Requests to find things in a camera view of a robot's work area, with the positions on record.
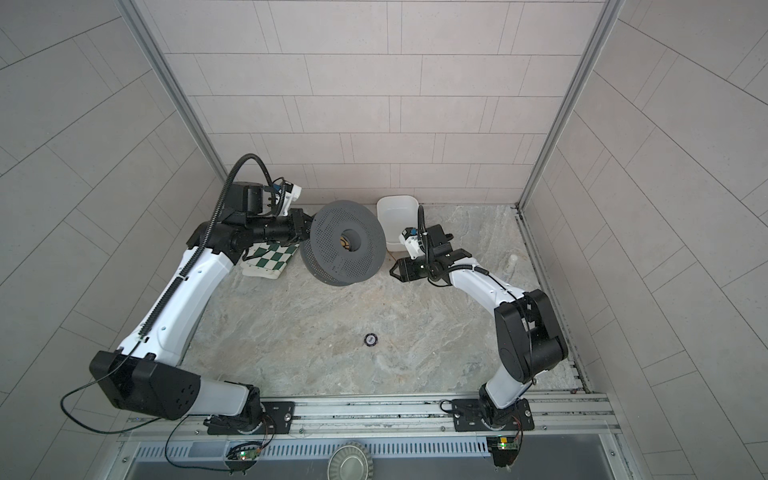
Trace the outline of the round grey vent disc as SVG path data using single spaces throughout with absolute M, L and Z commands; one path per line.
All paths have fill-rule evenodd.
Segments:
M 371 480 L 373 457 L 362 444 L 350 442 L 338 447 L 327 465 L 328 480 Z

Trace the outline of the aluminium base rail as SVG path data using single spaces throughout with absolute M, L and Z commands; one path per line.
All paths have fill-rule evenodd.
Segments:
M 325 397 L 266 397 L 295 403 L 290 432 L 279 440 L 321 438 L 448 437 L 460 435 L 603 435 L 621 431 L 605 394 L 583 390 L 529 391 L 535 429 L 528 432 L 457 432 L 450 401 L 472 394 L 412 394 Z

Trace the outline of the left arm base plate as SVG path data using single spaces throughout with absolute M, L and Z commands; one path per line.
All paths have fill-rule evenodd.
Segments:
M 262 401 L 259 407 L 247 405 L 238 416 L 212 416 L 203 421 L 209 435 L 284 435 L 290 432 L 295 403 Z

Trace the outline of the green white checkerboard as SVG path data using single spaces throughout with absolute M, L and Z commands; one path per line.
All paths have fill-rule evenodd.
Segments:
M 246 277 L 275 280 L 298 250 L 298 244 L 256 243 L 244 253 L 241 273 Z

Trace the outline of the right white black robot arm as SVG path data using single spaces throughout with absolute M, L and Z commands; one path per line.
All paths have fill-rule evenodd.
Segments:
M 409 256 L 397 260 L 390 275 L 402 283 L 425 279 L 435 287 L 457 288 L 493 316 L 501 366 L 480 387 L 475 412 L 489 430 L 522 433 L 523 396 L 539 374 L 568 357 L 567 342 L 546 293 L 502 281 L 468 251 L 453 248 L 452 239 L 441 225 L 428 227 L 419 207 L 417 225 L 400 235 Z

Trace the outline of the right circuit board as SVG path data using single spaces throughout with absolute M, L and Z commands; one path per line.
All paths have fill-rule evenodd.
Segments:
M 518 437 L 487 437 L 486 443 L 488 452 L 494 460 L 511 461 L 517 457 L 521 447 L 521 441 Z

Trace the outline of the grey cable spool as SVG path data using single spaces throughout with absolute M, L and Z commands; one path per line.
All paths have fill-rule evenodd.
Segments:
M 364 282 L 382 267 L 386 256 L 383 228 L 365 206 L 337 200 L 314 215 L 310 237 L 300 244 L 310 274 L 334 287 Z

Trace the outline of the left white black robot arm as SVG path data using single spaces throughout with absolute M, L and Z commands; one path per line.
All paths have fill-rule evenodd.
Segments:
M 254 245 L 308 239 L 311 216 L 290 205 L 299 195 L 298 186 L 273 179 L 258 155 L 236 161 L 210 220 L 189 238 L 179 268 L 148 314 L 116 350 L 99 351 L 90 362 L 91 383 L 114 408 L 151 421 L 203 416 L 219 434 L 265 426 L 257 387 L 206 380 L 179 365 L 212 294 Z

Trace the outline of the white plastic tray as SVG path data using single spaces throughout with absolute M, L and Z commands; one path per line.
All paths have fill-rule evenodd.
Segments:
M 409 195 L 387 196 L 378 200 L 376 214 L 385 233 L 386 247 L 391 253 L 405 252 L 400 242 L 404 230 L 417 227 L 419 202 Z

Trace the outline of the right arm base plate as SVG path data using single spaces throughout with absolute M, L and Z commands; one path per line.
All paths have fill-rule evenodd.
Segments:
M 490 400 L 455 399 L 450 401 L 457 432 L 523 432 L 535 429 L 527 399 L 518 399 L 505 409 L 497 409 Z

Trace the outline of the left circuit board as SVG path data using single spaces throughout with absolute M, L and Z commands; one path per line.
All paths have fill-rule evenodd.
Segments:
M 230 462 L 256 462 L 261 455 L 263 443 L 249 441 L 235 445 L 227 452 L 227 460 Z

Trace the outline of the circuit board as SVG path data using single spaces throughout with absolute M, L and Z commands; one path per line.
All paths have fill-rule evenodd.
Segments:
M 227 452 L 227 460 L 230 462 L 256 462 L 261 455 L 263 443 L 249 441 L 235 445 Z
M 487 437 L 486 443 L 488 452 L 494 460 L 511 461 L 517 457 L 521 447 L 521 441 L 518 437 Z

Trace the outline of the centre poker chip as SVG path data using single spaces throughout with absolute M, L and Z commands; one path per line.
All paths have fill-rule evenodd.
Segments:
M 373 333 L 369 333 L 365 336 L 364 343 L 368 347 L 373 347 L 378 343 L 378 337 Z

